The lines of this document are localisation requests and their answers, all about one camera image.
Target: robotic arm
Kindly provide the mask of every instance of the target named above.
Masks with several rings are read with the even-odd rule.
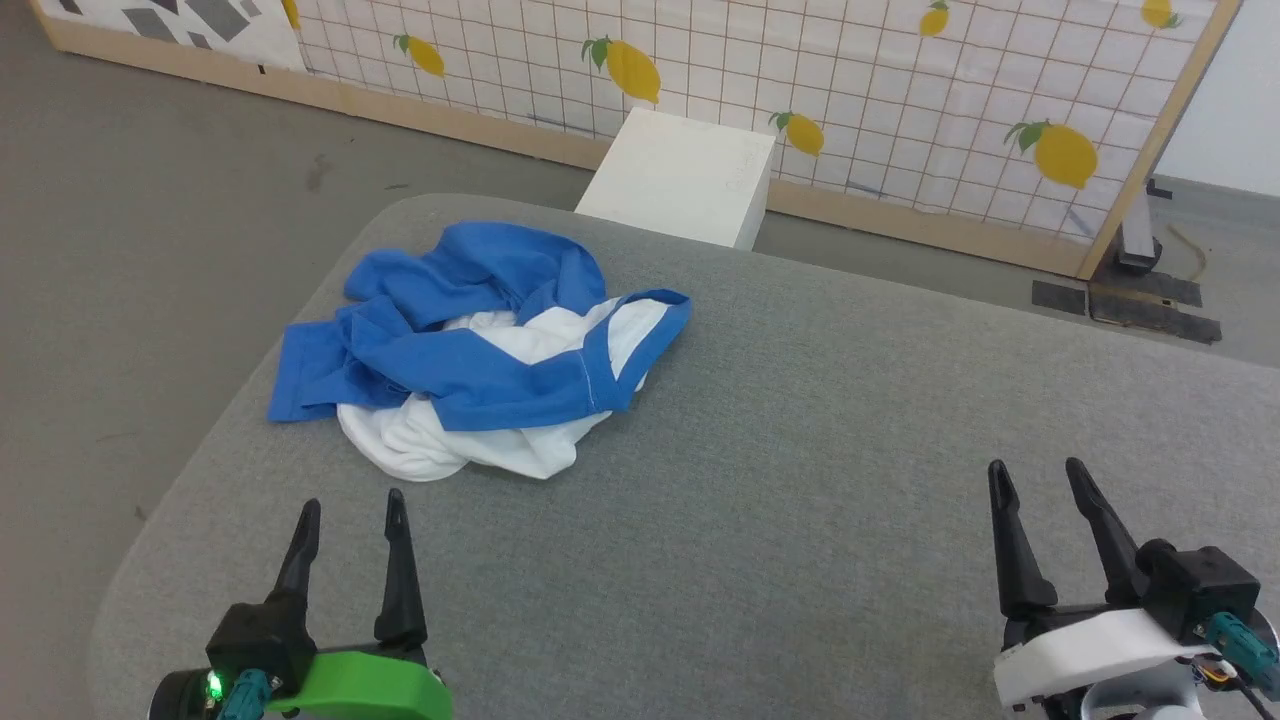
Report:
[[[275,587],[259,605],[236,603],[205,647],[210,667],[160,682],[148,720],[259,720],[300,711],[334,720],[451,720],[453,701],[426,665],[426,619],[404,496],[387,497],[387,584],[369,644],[316,650],[306,629],[320,502],[302,507]]]
[[[1088,469],[1066,461],[1075,506],[1088,520],[1107,578],[1105,602],[1057,605],[1018,516],[1005,464],[987,470],[1000,611],[1006,618],[995,678],[1001,705],[1039,706],[1050,720],[1098,720],[1138,707],[1132,720],[1203,720],[1197,687],[1240,692],[1265,720],[1261,693],[1280,700],[1271,624],[1254,607],[1261,585],[1217,547],[1140,548]]]

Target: white wall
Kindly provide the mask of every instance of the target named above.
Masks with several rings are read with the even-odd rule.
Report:
[[[1244,0],[1156,173],[1280,196],[1280,1]]]

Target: blue shirt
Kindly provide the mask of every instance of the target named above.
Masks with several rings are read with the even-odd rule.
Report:
[[[468,329],[445,320],[509,310],[525,324],[550,307],[579,315],[608,297],[595,259],[576,242],[504,223],[458,223],[420,258],[399,250],[370,252],[343,288],[355,305],[328,323],[284,331],[268,419],[330,418],[338,404],[398,407],[411,392],[431,397],[448,430],[494,430],[567,423],[626,410],[640,379],[680,334],[692,304],[669,290],[623,297],[669,305],[617,378],[609,364],[608,324],[593,328],[580,350],[525,364]]]

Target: teal connector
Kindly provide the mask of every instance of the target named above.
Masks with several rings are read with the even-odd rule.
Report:
[[[262,720],[271,698],[271,680],[261,670],[244,670],[227,694],[218,720]]]
[[[1219,612],[1210,619],[1204,641],[1216,647],[1236,670],[1245,673],[1262,694],[1280,700],[1280,657],[1239,618]]]

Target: green led light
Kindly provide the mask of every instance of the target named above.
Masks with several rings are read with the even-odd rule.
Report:
[[[223,679],[218,676],[218,673],[210,670],[206,683],[209,685],[207,687],[209,700],[214,702],[223,700]]]

